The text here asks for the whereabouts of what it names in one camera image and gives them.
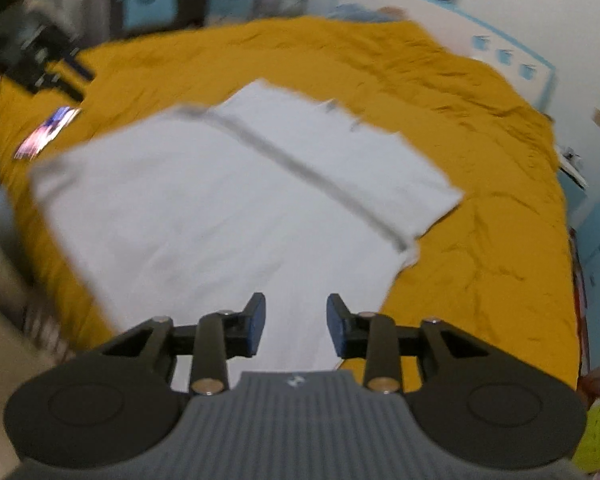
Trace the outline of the blue smiley storage box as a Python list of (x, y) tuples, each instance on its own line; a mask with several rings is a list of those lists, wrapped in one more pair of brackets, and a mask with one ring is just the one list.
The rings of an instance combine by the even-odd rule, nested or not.
[(178, 15), (178, 0), (119, 0), (125, 32), (170, 25)]

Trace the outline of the smartphone with lit screen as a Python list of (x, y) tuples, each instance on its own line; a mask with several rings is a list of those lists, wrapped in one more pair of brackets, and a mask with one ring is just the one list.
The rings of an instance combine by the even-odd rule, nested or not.
[(70, 125), (81, 113), (79, 108), (61, 106), (37, 126), (18, 146), (15, 160), (37, 158), (55, 140), (62, 129)]

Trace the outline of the white bedside table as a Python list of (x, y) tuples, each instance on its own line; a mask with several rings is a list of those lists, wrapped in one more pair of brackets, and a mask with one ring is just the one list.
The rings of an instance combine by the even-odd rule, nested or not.
[(582, 190), (588, 189), (588, 181), (581, 174), (582, 157), (573, 151), (570, 146), (555, 145), (555, 151), (559, 160), (560, 170)]

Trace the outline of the mustard yellow bed cover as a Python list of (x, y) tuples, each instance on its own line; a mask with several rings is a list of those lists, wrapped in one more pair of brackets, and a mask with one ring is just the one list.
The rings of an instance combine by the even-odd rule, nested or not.
[(567, 384), (580, 364), (571, 258), (550, 122), (486, 64), (410, 21), (264, 20), (89, 50), (81, 113), (37, 158), (19, 144), (64, 100), (0, 84), (0, 181), (33, 272), (76, 350), (117, 333), (50, 232), (34, 164), (181, 105), (219, 105), (253, 81), (334, 102), (399, 133), (463, 197), (417, 242), (417, 261), (376, 312), (404, 325), (441, 318)]

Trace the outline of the white t-shirt with blue print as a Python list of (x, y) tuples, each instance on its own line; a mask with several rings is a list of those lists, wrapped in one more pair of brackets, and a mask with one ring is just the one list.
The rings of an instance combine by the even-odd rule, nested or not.
[(338, 294), (378, 311), (417, 242), (463, 193), (399, 133), (263, 80), (219, 105), (181, 105), (41, 160), (32, 192), (117, 332), (193, 324), (256, 292), (266, 319), (250, 370), (339, 365)]

